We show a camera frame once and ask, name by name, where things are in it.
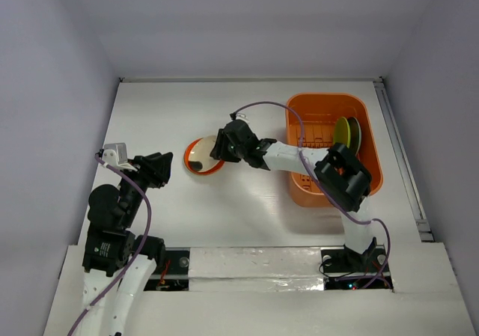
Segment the white mirror-like plate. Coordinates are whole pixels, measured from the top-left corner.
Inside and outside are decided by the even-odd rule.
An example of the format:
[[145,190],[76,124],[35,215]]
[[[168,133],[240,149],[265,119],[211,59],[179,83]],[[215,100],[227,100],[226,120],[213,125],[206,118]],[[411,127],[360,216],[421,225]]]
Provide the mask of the white mirror-like plate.
[[197,173],[207,173],[212,171],[219,163],[210,157],[210,152],[215,144],[216,137],[209,135],[200,138],[192,149],[187,153],[187,166]]

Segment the orange plate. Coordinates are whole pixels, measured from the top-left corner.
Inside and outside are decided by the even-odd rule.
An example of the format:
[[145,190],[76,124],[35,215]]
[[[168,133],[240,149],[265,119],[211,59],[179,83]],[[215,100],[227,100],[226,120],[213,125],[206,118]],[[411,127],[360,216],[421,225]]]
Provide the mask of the orange plate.
[[224,165],[223,160],[216,160],[210,154],[216,144],[216,137],[209,135],[193,141],[185,150],[183,162],[187,170],[195,175],[211,175]]

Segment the lime green plate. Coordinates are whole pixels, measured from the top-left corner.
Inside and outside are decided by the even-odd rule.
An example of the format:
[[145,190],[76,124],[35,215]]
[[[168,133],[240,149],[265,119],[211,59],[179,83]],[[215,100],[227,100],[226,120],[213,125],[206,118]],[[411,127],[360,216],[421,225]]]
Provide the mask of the lime green plate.
[[340,117],[336,121],[333,132],[333,144],[343,144],[349,147],[351,143],[351,129],[346,117]]

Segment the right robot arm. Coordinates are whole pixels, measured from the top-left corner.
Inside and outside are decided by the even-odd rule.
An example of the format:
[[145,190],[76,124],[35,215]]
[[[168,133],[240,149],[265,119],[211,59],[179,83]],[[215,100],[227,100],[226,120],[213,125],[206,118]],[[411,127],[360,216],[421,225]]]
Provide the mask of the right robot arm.
[[366,211],[372,176],[346,145],[311,149],[259,139],[245,121],[233,120],[218,131],[210,156],[223,162],[244,161],[267,171],[308,175],[342,213],[346,265],[366,270],[376,248],[372,218]]

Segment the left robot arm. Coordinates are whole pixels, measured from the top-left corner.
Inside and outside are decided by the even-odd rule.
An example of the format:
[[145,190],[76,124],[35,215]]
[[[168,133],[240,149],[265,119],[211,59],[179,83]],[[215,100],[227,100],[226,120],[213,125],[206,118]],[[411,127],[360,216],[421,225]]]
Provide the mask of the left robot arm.
[[165,265],[163,239],[149,234],[153,213],[146,192],[168,183],[173,155],[129,159],[110,145],[95,159],[118,175],[120,182],[102,184],[89,195],[83,310],[68,333],[124,335],[147,281]]

